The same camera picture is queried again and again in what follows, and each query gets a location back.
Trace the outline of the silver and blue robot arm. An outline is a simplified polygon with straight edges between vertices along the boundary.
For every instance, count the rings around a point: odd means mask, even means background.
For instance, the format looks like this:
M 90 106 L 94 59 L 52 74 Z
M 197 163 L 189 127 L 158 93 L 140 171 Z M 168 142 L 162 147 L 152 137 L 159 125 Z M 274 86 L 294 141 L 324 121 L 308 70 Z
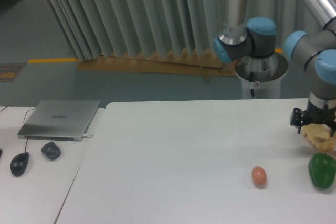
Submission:
M 290 124 L 324 124 L 335 132 L 335 0 L 303 0 L 322 31 L 309 35 L 296 31 L 289 35 L 283 50 L 313 78 L 307 108 L 294 108 Z M 213 46 L 223 63 L 243 57 L 270 58 L 274 53 L 276 28 L 268 18 L 244 20 L 247 0 L 227 0 L 222 33 Z

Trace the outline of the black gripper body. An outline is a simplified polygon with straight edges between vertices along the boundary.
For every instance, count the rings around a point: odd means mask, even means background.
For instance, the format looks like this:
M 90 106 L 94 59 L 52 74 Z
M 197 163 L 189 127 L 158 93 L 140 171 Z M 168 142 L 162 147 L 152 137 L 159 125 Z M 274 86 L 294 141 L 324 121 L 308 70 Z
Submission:
M 328 103 L 313 102 L 308 100 L 307 109 L 305 110 L 305 125 L 325 124 L 335 125 L 335 106 Z

